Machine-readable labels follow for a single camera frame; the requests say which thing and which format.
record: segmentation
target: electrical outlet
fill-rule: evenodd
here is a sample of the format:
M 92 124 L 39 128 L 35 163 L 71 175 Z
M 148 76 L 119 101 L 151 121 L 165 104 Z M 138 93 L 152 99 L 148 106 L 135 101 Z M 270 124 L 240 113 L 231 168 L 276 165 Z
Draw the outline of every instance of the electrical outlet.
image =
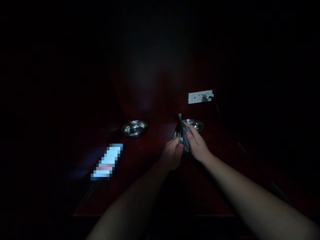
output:
M 212 94 L 212 90 L 189 93 L 188 104 L 211 101 L 211 98 L 209 98 L 209 99 L 203 98 L 204 93 Z

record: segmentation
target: power cord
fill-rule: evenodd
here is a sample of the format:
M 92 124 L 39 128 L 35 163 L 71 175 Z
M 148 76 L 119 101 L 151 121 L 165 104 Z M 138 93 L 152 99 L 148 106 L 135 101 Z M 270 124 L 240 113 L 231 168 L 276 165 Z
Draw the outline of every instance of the power cord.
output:
M 221 115 L 220 115 L 220 111 L 219 111 L 219 106 L 217 104 L 216 101 L 214 101 L 215 105 L 216 105 L 216 109 L 217 109 L 217 113 L 220 119 Z M 292 202 L 290 201 L 290 199 L 287 197 L 287 195 L 265 174 L 265 172 L 257 165 L 256 161 L 253 159 L 253 157 L 243 148 L 243 146 L 240 144 L 239 140 L 233 136 L 233 138 L 235 139 L 237 145 L 241 148 L 241 150 L 248 156 L 248 158 L 250 159 L 251 163 L 258 169 L 258 171 L 261 173 L 261 175 L 277 190 L 277 192 L 287 201 L 288 204 L 290 204 L 291 206 L 293 206 Z

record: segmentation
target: table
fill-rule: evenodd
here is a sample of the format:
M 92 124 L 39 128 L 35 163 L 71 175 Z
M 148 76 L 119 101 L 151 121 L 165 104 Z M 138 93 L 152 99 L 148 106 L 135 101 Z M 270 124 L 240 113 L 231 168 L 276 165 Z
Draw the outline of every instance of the table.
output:
M 127 187 L 159 159 L 165 143 L 173 138 L 176 124 L 150 124 L 147 132 L 139 138 L 123 137 L 120 143 L 126 148 L 112 178 L 101 181 L 87 202 L 76 209 L 74 216 L 101 216 Z M 204 122 L 204 125 L 200 134 L 214 155 L 278 195 L 224 126 L 217 122 Z M 308 192 L 298 179 L 291 176 L 286 169 L 256 153 L 245 141 L 241 144 L 299 211 L 309 217 L 320 216 L 319 199 Z M 179 168 L 167 177 L 153 211 L 153 216 L 159 217 L 178 215 L 236 216 L 210 175 L 189 154 L 182 156 Z

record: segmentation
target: metal bowl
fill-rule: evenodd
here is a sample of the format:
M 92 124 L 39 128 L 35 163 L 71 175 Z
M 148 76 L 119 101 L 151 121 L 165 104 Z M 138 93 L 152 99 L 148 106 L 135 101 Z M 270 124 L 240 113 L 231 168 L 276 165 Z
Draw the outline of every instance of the metal bowl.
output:
M 198 132 L 200 132 L 200 131 L 203 130 L 203 128 L 204 128 L 203 123 L 200 122 L 200 121 L 198 121 L 198 120 L 185 119 L 185 120 L 182 120 L 182 121 L 187 122 L 187 123 L 193 125 L 194 128 L 195 128 Z M 180 136 L 180 142 L 183 143 L 183 137 L 182 137 L 181 132 L 182 132 L 182 127 L 181 127 L 181 124 L 180 124 L 180 122 L 179 122 L 179 123 L 177 124 L 177 126 L 176 126 L 175 131 L 174 131 L 173 138 L 176 138 L 176 137 L 179 137 L 179 136 Z
M 202 131 L 202 130 L 203 130 L 203 128 L 204 128 L 203 123 L 202 123 L 202 122 L 200 122 L 200 121 L 198 121 L 198 120 L 194 120 L 194 119 L 185 119 L 185 120 L 182 120 L 182 121 L 184 121 L 184 122 L 186 122 L 186 123 L 189 123 L 189 124 L 193 125 L 193 126 L 194 126 L 194 128 L 195 128 L 198 132 Z
M 122 127 L 121 132 L 126 137 L 137 138 L 140 137 L 147 130 L 147 127 L 148 124 L 146 121 L 135 120 L 125 124 Z

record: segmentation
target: gray cloth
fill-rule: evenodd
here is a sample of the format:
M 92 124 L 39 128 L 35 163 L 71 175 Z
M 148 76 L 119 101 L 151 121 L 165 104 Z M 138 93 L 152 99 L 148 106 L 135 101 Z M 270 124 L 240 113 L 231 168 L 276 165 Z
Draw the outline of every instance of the gray cloth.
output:
M 188 142 L 188 139 L 186 136 L 186 132 L 190 131 L 190 129 L 182 122 L 181 116 L 182 116 L 181 113 L 179 113 L 180 123 L 181 123 L 181 127 L 182 127 L 182 132 L 180 134 L 182 135 L 182 138 L 183 138 L 184 150 L 186 152 L 189 152 L 190 147 L 189 147 L 189 142 Z

